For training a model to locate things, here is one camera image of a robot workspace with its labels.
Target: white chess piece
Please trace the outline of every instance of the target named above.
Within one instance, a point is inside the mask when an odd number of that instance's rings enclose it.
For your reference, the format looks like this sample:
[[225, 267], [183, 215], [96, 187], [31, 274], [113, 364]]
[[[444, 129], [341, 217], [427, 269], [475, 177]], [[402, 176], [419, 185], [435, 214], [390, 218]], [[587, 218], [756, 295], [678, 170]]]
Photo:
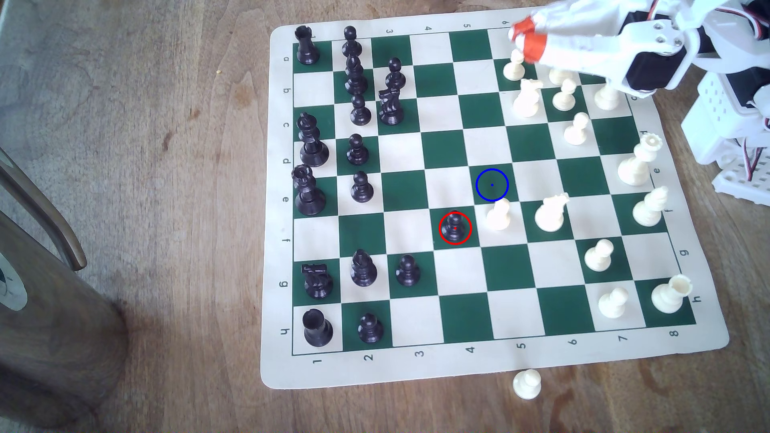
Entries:
[[666, 200], [668, 200], [668, 187], [659, 186], [644, 196], [644, 200], [636, 203], [631, 215], [640, 225], [652, 227], [660, 222], [663, 216], [662, 210], [666, 207]]
[[572, 119], [572, 124], [564, 130], [564, 140], [573, 146], [580, 146], [587, 138], [585, 129], [588, 127], [588, 114], [579, 112]]
[[505, 197], [494, 202], [494, 207], [487, 213], [487, 225], [492, 230], [504, 230], [511, 223], [511, 202]]
[[643, 185], [650, 177], [647, 163], [655, 161], [661, 147], [661, 137], [652, 133], [642, 134], [639, 144], [634, 146], [634, 156], [624, 159], [618, 165], [618, 176], [628, 185]]
[[514, 377], [514, 392], [524, 400], [531, 400], [540, 394], [541, 377], [537, 370], [524, 370]]
[[571, 78], [566, 78], [561, 83], [561, 91], [554, 95], [553, 104], [554, 108], [560, 111], [569, 111], [575, 107], [575, 89], [578, 88], [578, 84]]
[[611, 258], [610, 254], [614, 250], [614, 246], [609, 239], [602, 239], [596, 243], [596, 247], [589, 248], [583, 256], [585, 266], [594, 272], [603, 272], [610, 267]]
[[543, 199], [543, 204], [534, 213], [534, 222], [541, 230], [555, 232], [564, 224], [564, 205], [570, 201], [567, 193]]
[[616, 287], [612, 292], [603, 294], [599, 298], [599, 311], [610, 319], [617, 319], [625, 312], [625, 303], [628, 301], [628, 290]]
[[662, 313], [676, 313], [681, 308], [682, 300], [690, 293], [692, 281], [682, 274], [674, 275], [667, 284], [652, 289], [652, 304]]

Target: black chess piece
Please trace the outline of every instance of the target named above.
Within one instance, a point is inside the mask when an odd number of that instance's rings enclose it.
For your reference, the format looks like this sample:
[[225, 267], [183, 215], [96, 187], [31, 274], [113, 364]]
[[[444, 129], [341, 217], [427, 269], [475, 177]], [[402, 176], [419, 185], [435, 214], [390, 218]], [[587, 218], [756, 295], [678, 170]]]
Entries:
[[323, 347], [332, 341], [334, 329], [320, 310], [311, 308], [302, 315], [305, 340], [313, 347]]
[[348, 25], [344, 30], [345, 43], [342, 45], [342, 55], [350, 57], [352, 55], [361, 55], [363, 48], [361, 43], [356, 40], [356, 28], [352, 25]]
[[350, 112], [350, 121], [356, 126], [364, 126], [372, 119], [372, 112], [367, 108], [366, 101], [361, 94], [353, 95], [350, 98], [353, 103], [353, 111]]
[[329, 147], [319, 139], [318, 121], [306, 112], [300, 113], [296, 127], [300, 129], [300, 139], [305, 143], [300, 150], [300, 159], [311, 166], [322, 166], [329, 159]]
[[407, 77], [401, 72], [401, 60], [393, 57], [388, 61], [387, 67], [390, 73], [385, 77], [385, 86], [388, 89], [401, 90], [407, 84]]
[[318, 62], [321, 53], [313, 44], [313, 30], [306, 25], [301, 25], [294, 31], [294, 37], [300, 43], [296, 49], [296, 59], [303, 65], [312, 65]]
[[420, 281], [420, 267], [411, 255], [406, 254], [399, 260], [396, 281], [405, 287], [412, 287]]
[[347, 142], [350, 144], [350, 150], [347, 151], [347, 162], [354, 166], [365, 164], [369, 160], [369, 150], [364, 147], [361, 135], [353, 134]]
[[374, 266], [372, 257], [366, 251], [358, 249], [353, 255], [350, 278], [360, 287], [371, 286], [377, 279], [377, 267]]
[[350, 188], [350, 196], [358, 203], [366, 203], [374, 196], [374, 187], [369, 183], [369, 177], [363, 171], [353, 174], [353, 186]]
[[298, 191], [294, 197], [294, 206], [305, 216], [320, 213], [326, 207], [326, 194], [316, 186], [313, 170], [306, 164], [294, 167], [291, 173], [294, 189]]
[[366, 313], [358, 325], [358, 338], [364, 343], [376, 343], [385, 335], [385, 327], [374, 314]]
[[304, 264], [305, 291], [313, 299], [323, 299], [332, 293], [333, 280], [325, 264]]

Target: white square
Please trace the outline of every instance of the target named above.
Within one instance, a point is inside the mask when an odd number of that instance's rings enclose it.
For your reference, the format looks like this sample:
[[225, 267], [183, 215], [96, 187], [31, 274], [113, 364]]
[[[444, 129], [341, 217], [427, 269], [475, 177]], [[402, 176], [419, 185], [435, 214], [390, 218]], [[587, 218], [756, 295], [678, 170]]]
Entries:
[[[628, 292], [628, 300], [625, 303], [623, 315], [616, 319], [610, 319], [599, 311], [599, 298], [604, 294], [609, 294], [616, 287], [623, 287]], [[596, 331], [630, 329], [647, 326], [644, 322], [644, 315], [641, 312], [639, 294], [636, 291], [636, 284], [634, 284], [634, 281], [586, 284], [585, 293], [588, 295], [588, 305], [591, 306], [591, 316], [594, 318], [594, 329]]]
[[[311, 346], [307, 340], [305, 340], [305, 327], [302, 325], [302, 317], [308, 310], [313, 308], [323, 313], [323, 318], [328, 320], [329, 324], [332, 325], [332, 339], [323, 347]], [[295, 355], [342, 351], [342, 304], [321, 304], [294, 307], [293, 322], [294, 328], [292, 331], [292, 337], [294, 339], [293, 347]]]
[[409, 37], [414, 65], [452, 63], [452, 45], [449, 33], [429, 33]]
[[463, 129], [465, 155], [469, 166], [511, 162], [511, 146], [505, 126]]
[[425, 170], [425, 186], [431, 209], [474, 205], [467, 166]]
[[417, 98], [420, 131], [454, 131], [463, 127], [460, 99], [457, 95]]
[[421, 253], [433, 249], [428, 209], [385, 212], [385, 251], [388, 254]]
[[393, 346], [444, 342], [438, 296], [391, 299], [390, 323]]
[[367, 302], [371, 300], [387, 300], [390, 298], [390, 283], [388, 282], [387, 256], [373, 254], [372, 262], [377, 268], [377, 278], [371, 286], [359, 287], [350, 277], [352, 257], [340, 258], [340, 300], [343, 304]]
[[524, 231], [524, 217], [521, 214], [521, 203], [512, 202], [508, 210], [511, 223], [502, 230], [494, 230], [487, 225], [487, 214], [494, 207], [493, 203], [477, 204], [476, 227], [479, 234], [479, 244], [482, 247], [500, 247], [503, 245], [521, 245], [527, 243], [527, 233]]
[[494, 60], [474, 60], [454, 63], [454, 81], [458, 95], [499, 92]]
[[668, 233], [623, 236], [623, 247], [634, 280], [669, 278], [680, 273]]
[[612, 196], [570, 197], [570, 201], [567, 202], [567, 212], [575, 239], [621, 235]]
[[294, 106], [312, 107], [334, 104], [334, 73], [294, 74]]
[[487, 291], [481, 248], [435, 250], [434, 260], [439, 295], [475, 294]]
[[585, 284], [581, 257], [574, 240], [528, 243], [535, 287]]
[[379, 136], [380, 172], [425, 170], [420, 133]]
[[555, 159], [514, 163], [519, 201], [542, 201], [564, 192]]
[[545, 335], [537, 289], [493, 290], [487, 300], [495, 338]]

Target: green square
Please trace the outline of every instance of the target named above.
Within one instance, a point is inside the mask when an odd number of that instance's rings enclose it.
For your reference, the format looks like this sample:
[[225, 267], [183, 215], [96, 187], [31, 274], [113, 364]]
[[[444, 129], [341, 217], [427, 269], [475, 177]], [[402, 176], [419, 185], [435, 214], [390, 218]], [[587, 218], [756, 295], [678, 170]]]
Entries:
[[534, 214], [537, 209], [543, 205], [542, 201], [523, 201], [521, 202], [521, 216], [524, 218], [524, 232], [527, 234], [528, 242], [545, 242], [549, 240], [567, 240], [572, 239], [572, 226], [570, 225], [570, 216], [567, 207], [564, 207], [564, 224], [555, 232], [542, 230], [534, 222]]
[[[291, 182], [290, 173], [286, 175], [286, 177], [289, 178], [288, 182]], [[323, 207], [323, 210], [319, 213], [307, 216], [303, 215], [299, 212], [299, 210], [296, 209], [296, 206], [294, 206], [294, 198], [297, 195], [297, 191], [293, 191], [293, 196], [291, 196], [289, 199], [292, 203], [292, 208], [294, 209], [294, 219], [297, 220], [299, 218], [316, 218], [316, 217], [330, 217], [332, 215], [337, 215], [337, 198], [336, 198], [336, 177], [317, 177], [316, 178], [316, 186], [323, 191], [323, 194], [326, 196], [326, 206]]]
[[[441, 236], [441, 220], [449, 214], [449, 212], [457, 211], [464, 214], [468, 220], [470, 220], [470, 236], [463, 243], [458, 245], [452, 245], [445, 241]], [[465, 228], [468, 227], [468, 220], [463, 218], [463, 224]], [[434, 250], [448, 250], [450, 248], [468, 248], [479, 246], [479, 233], [478, 225], [476, 224], [476, 211], [473, 206], [461, 206], [461, 207], [448, 207], [445, 209], [431, 209], [430, 210], [430, 229], [434, 231]]]
[[352, 257], [359, 248], [369, 255], [385, 254], [385, 218], [382, 213], [340, 215], [340, 257]]
[[322, 41], [315, 42], [313, 44], [318, 48], [318, 61], [312, 65], [303, 65], [296, 58], [296, 50], [300, 47], [299, 43], [292, 44], [292, 62], [294, 65], [294, 73], [300, 74], [302, 72], [328, 72], [332, 70], [332, 42]]
[[595, 332], [585, 286], [537, 289], [546, 335]]
[[387, 271], [390, 284], [390, 299], [399, 297], [433, 296], [438, 294], [436, 282], [436, 263], [433, 251], [425, 253], [410, 253], [414, 262], [420, 268], [420, 279], [412, 287], [405, 287], [396, 280], [396, 269], [403, 254], [388, 254]]
[[579, 112], [588, 112], [585, 106], [585, 98], [583, 97], [583, 89], [578, 86], [575, 89], [575, 93], [572, 96], [575, 97], [575, 106], [568, 111], [561, 111], [554, 107], [553, 99], [554, 95], [561, 90], [558, 87], [548, 87], [541, 89], [543, 93], [543, 101], [545, 102], [545, 115], [548, 118], [548, 122], [565, 122], [567, 120], [574, 119], [575, 115]]
[[599, 156], [559, 159], [559, 173], [565, 193], [570, 197], [609, 194], [607, 178]]
[[458, 98], [460, 99], [463, 128], [486, 128], [505, 124], [499, 93], [460, 95]]
[[[610, 255], [610, 267], [607, 270], [596, 272], [585, 265], [585, 253], [593, 247], [596, 247], [596, 243], [600, 239], [607, 239], [612, 242], [612, 255]], [[631, 268], [628, 266], [628, 256], [625, 252], [625, 246], [623, 245], [623, 238], [621, 237], [607, 237], [596, 239], [578, 239], [575, 240], [577, 245], [577, 256], [580, 257], [580, 265], [583, 268], [583, 278], [586, 284], [592, 283], [610, 283], [612, 281], [628, 281], [633, 280], [631, 276]]]
[[486, 293], [439, 297], [444, 343], [494, 340]]
[[690, 298], [682, 300], [681, 308], [676, 313], [663, 313], [652, 304], [652, 291], [659, 284], [667, 284], [668, 278], [658, 280], [635, 281], [636, 293], [639, 295], [641, 314], [647, 327], [684, 326], [695, 324], [695, 315], [692, 313]]
[[468, 165], [462, 131], [422, 133], [423, 161], [426, 169]]
[[387, 125], [380, 120], [380, 101], [377, 101], [376, 112], [372, 113], [372, 121], [377, 122], [378, 132], [381, 136], [390, 134], [418, 133], [420, 131], [420, 117], [417, 114], [416, 99], [401, 99], [403, 120], [398, 125]]
[[369, 159], [360, 166], [354, 166], [347, 160], [347, 151], [350, 150], [348, 139], [338, 139], [336, 141], [338, 176], [349, 176], [359, 170], [366, 174], [380, 172], [380, 141], [376, 136], [363, 137], [363, 146], [369, 150]]
[[489, 33], [486, 29], [449, 32], [449, 42], [452, 45], [452, 60], [454, 62], [492, 58]]
[[618, 194], [612, 196], [612, 204], [615, 206], [615, 215], [618, 217], [618, 225], [621, 227], [621, 234], [647, 234], [664, 233], [668, 231], [666, 222], [661, 216], [661, 220], [652, 227], [642, 226], [634, 219], [634, 206], [636, 203], [644, 200], [647, 193]]
[[294, 107], [294, 141], [300, 141], [300, 129], [297, 128], [296, 121], [300, 118], [300, 114], [303, 111], [316, 118], [316, 127], [322, 140], [334, 139], [334, 106], [313, 106]]
[[475, 204], [496, 202], [502, 197], [510, 202], [519, 201], [512, 164], [472, 166], [470, 167], [470, 181], [475, 186]]
[[456, 95], [454, 66], [451, 63], [414, 66], [414, 87], [418, 98]]
[[424, 170], [382, 173], [381, 176], [385, 212], [428, 207]]
[[602, 155], [633, 153], [639, 144], [639, 131], [633, 116], [592, 119], [596, 144]]
[[[304, 264], [325, 264], [326, 271], [332, 278], [332, 291], [323, 299], [310, 297], [305, 291], [305, 276], [302, 273]], [[340, 302], [340, 259], [311, 260], [307, 262], [294, 262], [292, 275], [292, 305], [321, 305], [338, 304]]]
[[481, 248], [487, 290], [534, 287], [532, 263], [527, 245]]
[[506, 129], [511, 158], [515, 163], [556, 158], [547, 123], [508, 126]]
[[[500, 89], [501, 92], [505, 91], [511, 91], [511, 90], [521, 90], [521, 80], [518, 79], [516, 81], [510, 81], [509, 79], [505, 78], [503, 75], [503, 68], [508, 63], [511, 63], [510, 59], [495, 59], [494, 60], [494, 70], [497, 74], [497, 87]], [[537, 72], [535, 72], [534, 65], [531, 65], [529, 63], [523, 63], [524, 66], [524, 77], [522, 79], [537, 79]]]
[[[374, 314], [385, 332], [382, 338], [376, 343], [364, 343], [358, 338], [358, 326], [364, 314]], [[374, 300], [370, 302], [356, 302], [353, 304], [342, 304], [342, 329], [335, 330], [342, 332], [342, 350], [349, 351], [371, 351], [375, 349], [386, 349], [393, 346], [393, 328], [390, 326], [390, 302], [387, 300]]]
[[412, 64], [412, 43], [409, 35], [372, 38], [373, 67], [386, 68], [392, 57], [398, 57], [403, 66]]
[[[375, 95], [374, 90], [375, 87], [377, 87], [377, 84], [374, 82], [374, 71], [372, 69], [364, 69], [363, 76], [367, 78], [367, 82], [369, 85], [367, 86], [366, 92], [363, 93], [363, 99], [365, 101], [374, 101]], [[345, 71], [335, 71], [334, 72], [334, 103], [335, 104], [350, 104], [350, 99], [353, 98], [353, 95], [349, 94], [347, 90], [345, 90], [345, 83], [347, 82], [347, 75], [345, 75]]]

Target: black pawn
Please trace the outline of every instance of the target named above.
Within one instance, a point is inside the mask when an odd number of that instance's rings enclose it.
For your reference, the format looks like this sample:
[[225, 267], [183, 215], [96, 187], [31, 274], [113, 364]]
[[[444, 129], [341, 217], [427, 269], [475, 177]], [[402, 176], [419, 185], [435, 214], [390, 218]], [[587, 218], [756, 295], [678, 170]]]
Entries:
[[371, 344], [378, 342], [383, 337], [383, 334], [385, 334], [385, 328], [374, 314], [364, 314], [358, 325], [358, 338], [364, 343]]
[[371, 286], [377, 279], [377, 267], [372, 257], [364, 250], [356, 250], [350, 265], [350, 278], [359, 287]]
[[409, 254], [401, 257], [396, 269], [396, 280], [405, 287], [412, 287], [420, 280], [420, 267]]
[[363, 171], [353, 174], [353, 187], [350, 188], [350, 196], [358, 203], [366, 203], [372, 200], [374, 188], [369, 183], [369, 177]]
[[312, 308], [306, 311], [302, 316], [302, 326], [305, 327], [305, 340], [311, 346], [323, 347], [332, 341], [334, 329], [320, 310]]
[[294, 37], [300, 43], [296, 49], [296, 59], [303, 65], [312, 65], [318, 62], [321, 54], [313, 44], [313, 30], [306, 25], [301, 25], [294, 31]]
[[363, 138], [360, 134], [353, 134], [347, 140], [350, 150], [347, 151], [347, 162], [354, 166], [360, 166], [369, 160], [369, 150], [363, 146]]

